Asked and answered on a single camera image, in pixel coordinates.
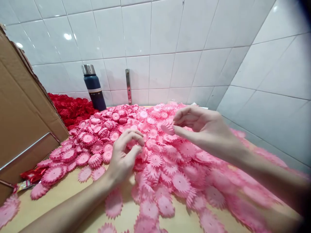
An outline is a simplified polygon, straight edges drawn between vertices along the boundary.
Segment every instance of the wooden table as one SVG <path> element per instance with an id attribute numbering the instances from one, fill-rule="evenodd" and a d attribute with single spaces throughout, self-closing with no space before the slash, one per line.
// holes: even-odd
<path id="1" fill-rule="evenodd" d="M 67 174 L 65 178 L 56 184 L 45 196 L 39 200 L 30 199 L 31 190 L 20 193 L 20 211 L 15 218 L 2 228 L 1 233 L 19 232 L 29 223 L 48 212 L 53 207 L 67 200 L 79 191 L 89 186 L 93 181 L 91 178 L 86 183 L 78 182 L 78 173 L 80 169 L 75 169 Z M 133 226 L 136 217 L 139 214 L 139 206 L 133 202 L 131 197 L 131 188 L 134 185 L 134 176 L 125 182 L 121 187 L 123 196 L 123 209 L 121 215 L 115 220 L 109 220 L 105 214 L 105 205 L 99 203 L 98 207 L 87 217 L 80 225 L 77 232 L 97 232 L 97 229 L 104 225 L 105 222 L 112 222 L 117 232 L 124 232 L 129 229 L 133 232 Z M 175 207 L 175 216 L 173 218 L 163 219 L 160 216 L 160 227 L 165 228 L 168 232 L 203 232 L 200 228 L 199 218 L 194 212 L 187 212 L 186 206 L 173 198 Z M 293 225 L 300 221 L 300 216 L 288 206 L 275 204 L 272 209 L 264 209 L 257 206 L 259 211 L 264 215 L 268 226 L 272 232 L 291 232 Z M 208 204 L 208 208 L 217 215 L 218 219 L 224 224 L 225 229 L 230 232 L 244 233 L 250 232 L 246 227 L 236 221 L 228 210 L 218 210 Z"/>

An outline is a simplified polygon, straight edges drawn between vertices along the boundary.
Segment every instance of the forearm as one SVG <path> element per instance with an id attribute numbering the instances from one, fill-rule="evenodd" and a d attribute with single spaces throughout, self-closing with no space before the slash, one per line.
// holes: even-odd
<path id="1" fill-rule="evenodd" d="M 114 188 L 114 181 L 105 173 L 90 186 L 54 207 L 24 228 L 21 233 L 73 232 L 89 213 L 103 201 Z"/>
<path id="2" fill-rule="evenodd" d="M 308 180 L 278 167 L 246 149 L 234 156 L 231 163 L 252 176 L 291 208 L 299 213 L 302 212 L 303 202 L 310 189 Z"/>

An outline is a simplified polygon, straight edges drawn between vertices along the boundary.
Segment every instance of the navy blue thermos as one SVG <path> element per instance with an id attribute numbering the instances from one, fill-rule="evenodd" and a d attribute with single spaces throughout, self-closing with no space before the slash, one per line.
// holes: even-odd
<path id="1" fill-rule="evenodd" d="M 91 101 L 95 109 L 99 111 L 105 110 L 106 104 L 101 91 L 100 82 L 96 76 L 95 69 L 93 65 L 82 65 L 82 71 L 84 74 L 84 82 L 88 93 L 91 97 Z"/>

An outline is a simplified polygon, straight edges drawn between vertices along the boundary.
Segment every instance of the metal bracket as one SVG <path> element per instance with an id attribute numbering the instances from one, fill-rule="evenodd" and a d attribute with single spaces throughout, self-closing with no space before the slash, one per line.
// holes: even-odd
<path id="1" fill-rule="evenodd" d="M 131 81 L 130 81 L 130 69 L 125 69 L 127 97 L 129 99 L 129 105 L 132 105 L 132 93 L 131 93 Z"/>
<path id="2" fill-rule="evenodd" d="M 24 150 L 23 152 L 21 152 L 18 156 L 16 156 L 15 158 L 13 158 L 10 162 L 8 162 L 6 165 L 4 165 L 3 167 L 0 168 L 0 171 L 2 171 L 3 169 L 5 169 L 8 165 L 10 165 L 11 163 L 13 163 L 16 159 L 18 159 L 20 156 L 23 155 L 23 153 L 25 153 L 26 151 L 28 151 L 31 147 L 33 147 L 36 143 L 38 143 L 40 140 L 42 140 L 43 138 L 45 138 L 46 136 L 48 136 L 49 134 L 52 135 L 52 137 L 58 142 L 59 145 L 61 145 L 61 142 L 58 140 L 58 138 L 51 132 L 48 132 L 46 135 L 42 136 L 40 139 L 38 139 L 35 143 L 33 143 L 31 146 L 29 146 L 26 150 Z M 13 187 L 14 186 L 8 182 L 5 182 L 3 180 L 0 180 L 1 184 L 4 184 L 6 186 L 9 187 Z"/>

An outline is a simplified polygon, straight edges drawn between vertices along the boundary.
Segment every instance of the right hand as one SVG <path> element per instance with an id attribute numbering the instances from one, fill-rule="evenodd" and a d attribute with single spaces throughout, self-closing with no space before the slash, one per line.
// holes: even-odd
<path id="1" fill-rule="evenodd" d="M 231 162 L 233 155 L 247 150 L 224 123 L 219 112 L 187 106 L 180 109 L 173 120 L 175 134 L 222 160 Z M 193 132 L 182 128 L 184 126 L 192 128 Z"/>

